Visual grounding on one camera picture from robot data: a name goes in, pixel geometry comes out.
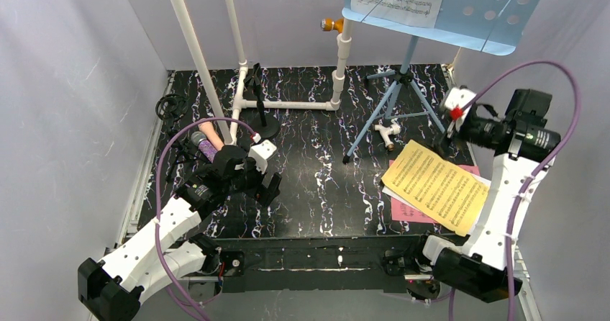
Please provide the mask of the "yellow sheet music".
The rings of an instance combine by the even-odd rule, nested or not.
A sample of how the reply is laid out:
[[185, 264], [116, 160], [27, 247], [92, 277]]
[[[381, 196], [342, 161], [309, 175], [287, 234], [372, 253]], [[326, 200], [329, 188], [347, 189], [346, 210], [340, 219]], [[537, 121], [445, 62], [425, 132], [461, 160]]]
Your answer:
[[413, 140], [381, 181], [408, 205], [459, 236], [473, 232], [491, 184]]

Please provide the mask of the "black round-base microphone stand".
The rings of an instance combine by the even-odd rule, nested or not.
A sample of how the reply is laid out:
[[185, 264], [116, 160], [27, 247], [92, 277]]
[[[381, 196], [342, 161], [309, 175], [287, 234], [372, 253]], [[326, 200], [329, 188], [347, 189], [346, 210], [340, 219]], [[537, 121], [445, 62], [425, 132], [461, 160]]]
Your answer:
[[250, 126], [261, 136], [262, 140], [272, 140], [279, 134], [281, 125], [277, 118], [265, 112], [261, 78], [260, 64], [255, 63], [245, 77], [245, 88], [255, 95], [255, 107], [258, 112], [258, 116], [250, 122]]

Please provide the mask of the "purple glitter microphone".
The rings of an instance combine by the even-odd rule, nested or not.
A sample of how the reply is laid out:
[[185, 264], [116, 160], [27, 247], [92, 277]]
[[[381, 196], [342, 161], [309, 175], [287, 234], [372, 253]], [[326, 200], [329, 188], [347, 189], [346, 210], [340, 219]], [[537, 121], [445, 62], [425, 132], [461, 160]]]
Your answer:
[[214, 161], [218, 150], [208, 141], [207, 136], [203, 132], [193, 132], [190, 136], [190, 140], [210, 162]]

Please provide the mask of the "pink sheet music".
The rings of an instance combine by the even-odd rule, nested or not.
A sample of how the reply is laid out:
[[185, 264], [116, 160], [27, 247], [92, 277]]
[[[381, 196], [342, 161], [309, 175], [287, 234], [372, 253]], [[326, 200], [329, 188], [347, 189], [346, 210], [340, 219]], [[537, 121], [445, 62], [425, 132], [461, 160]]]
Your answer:
[[[459, 167], [468, 173], [480, 176], [480, 171], [477, 166], [459, 165]], [[406, 205], [399, 204], [395, 199], [391, 198], [391, 219], [399, 222], [415, 222], [424, 224], [437, 224], [437, 222], [428, 217], [425, 213], [418, 209], [412, 209]]]

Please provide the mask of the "pink microphone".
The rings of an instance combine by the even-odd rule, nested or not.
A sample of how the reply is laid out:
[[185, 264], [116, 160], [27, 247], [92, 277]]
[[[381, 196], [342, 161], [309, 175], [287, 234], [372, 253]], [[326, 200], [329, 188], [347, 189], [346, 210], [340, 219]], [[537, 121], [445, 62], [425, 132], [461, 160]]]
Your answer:
[[198, 128], [216, 150], [220, 151], [224, 147], [223, 139], [217, 134], [217, 131], [211, 122], [203, 122], [198, 125]]

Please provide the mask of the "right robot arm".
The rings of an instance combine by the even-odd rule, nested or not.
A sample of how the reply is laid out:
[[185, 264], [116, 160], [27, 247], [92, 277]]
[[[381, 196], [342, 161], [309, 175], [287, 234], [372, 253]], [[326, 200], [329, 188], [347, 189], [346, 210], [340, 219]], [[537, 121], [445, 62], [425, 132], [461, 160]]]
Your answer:
[[494, 152], [491, 185], [474, 228], [463, 245], [446, 237], [428, 235], [423, 255], [432, 265], [433, 277], [486, 303], [518, 293], [522, 280], [509, 277], [516, 239], [533, 193], [552, 166], [546, 163], [524, 191], [532, 171], [561, 141], [559, 133], [546, 129], [552, 95], [533, 89], [517, 89], [498, 116], [486, 104], [490, 117], [477, 114], [482, 105], [466, 88], [453, 88], [441, 103], [452, 122], [434, 149], [445, 154], [452, 143], [471, 143]]

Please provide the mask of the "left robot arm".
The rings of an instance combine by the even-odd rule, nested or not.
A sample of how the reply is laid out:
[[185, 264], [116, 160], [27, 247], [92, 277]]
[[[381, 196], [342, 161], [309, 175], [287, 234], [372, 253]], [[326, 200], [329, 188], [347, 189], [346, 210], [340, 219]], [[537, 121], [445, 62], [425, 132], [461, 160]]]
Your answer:
[[205, 235], [193, 235], [175, 250], [170, 247], [234, 194], [269, 205], [280, 194], [279, 173], [268, 185], [263, 183], [268, 161], [276, 152], [269, 140], [248, 151], [224, 146], [211, 163], [197, 168], [176, 189], [160, 216], [100, 260], [88, 258], [80, 264], [80, 303], [98, 320], [132, 320], [147, 299], [177, 278], [226, 268], [220, 246]]

